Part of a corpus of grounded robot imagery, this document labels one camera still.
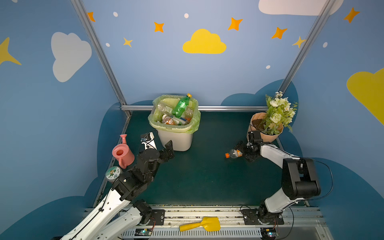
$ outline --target shovel handle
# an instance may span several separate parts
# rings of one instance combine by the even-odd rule
[[[181,225],[179,227],[180,231],[186,231],[186,230],[190,230],[190,229],[193,229],[193,228],[196,228],[196,227],[199,227],[200,226],[200,223],[197,222],[197,223],[190,223],[190,224],[185,224],[185,225]]]

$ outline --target flower pot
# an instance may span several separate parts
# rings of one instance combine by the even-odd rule
[[[251,127],[251,125],[252,125],[252,120],[255,120],[255,119],[263,119],[265,115],[266,115],[266,113],[256,113],[255,115],[252,116],[250,125],[248,126],[247,140],[249,140],[249,139],[248,139],[248,132],[253,131],[253,130],[256,130],[256,128]],[[260,133],[260,135],[262,136],[263,142],[273,142],[273,141],[276,140],[276,138],[283,132],[283,129],[284,129],[283,124],[280,123],[279,127],[277,128],[277,130],[280,131],[279,134],[277,134],[277,135],[266,135],[266,134],[264,134],[264,133]]]

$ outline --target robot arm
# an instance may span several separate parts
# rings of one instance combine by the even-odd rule
[[[283,209],[320,194],[320,183],[312,159],[300,158],[273,144],[262,142],[259,131],[250,131],[248,139],[246,145],[239,142],[235,148],[239,149],[249,162],[262,156],[283,170],[281,188],[260,203],[258,209],[260,222],[264,224],[273,222],[283,212]]]
[[[139,200],[124,215],[107,225],[111,218],[147,189],[153,182],[160,164],[174,158],[172,141],[165,145],[165,149],[158,151],[153,142],[153,133],[141,137],[142,142],[147,144],[145,150],[137,156],[136,165],[126,172],[114,167],[118,174],[107,175],[107,179],[113,182],[108,194],[79,225],[60,238],[61,240],[114,239],[129,227],[149,222],[151,207]]]

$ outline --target mounting plate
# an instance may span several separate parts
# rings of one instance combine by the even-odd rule
[[[257,217],[257,210],[256,209],[242,209],[241,212],[243,213],[243,219],[245,225],[263,225],[259,222]],[[283,225],[284,220],[282,218],[275,218],[276,223],[278,225]],[[275,222],[272,221],[269,223],[270,225],[274,225]]]
[[[156,220],[156,226],[164,225],[165,212],[166,211],[164,209],[152,209],[151,218],[154,218]],[[149,223],[147,224],[147,226],[153,226],[154,221],[151,218],[149,219]]]

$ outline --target trash can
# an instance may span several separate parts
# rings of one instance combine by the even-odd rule
[[[172,107],[175,107],[179,100],[184,96],[178,95],[162,95],[153,100],[153,109],[148,116],[149,124],[159,132],[159,138],[163,147],[172,140],[173,149],[175,151],[186,151],[191,147],[193,133],[199,129],[201,113],[198,110],[199,103],[196,99],[189,100],[188,107],[194,113],[191,122],[184,126],[175,126],[161,123],[163,113],[156,109],[159,102],[164,102]]]

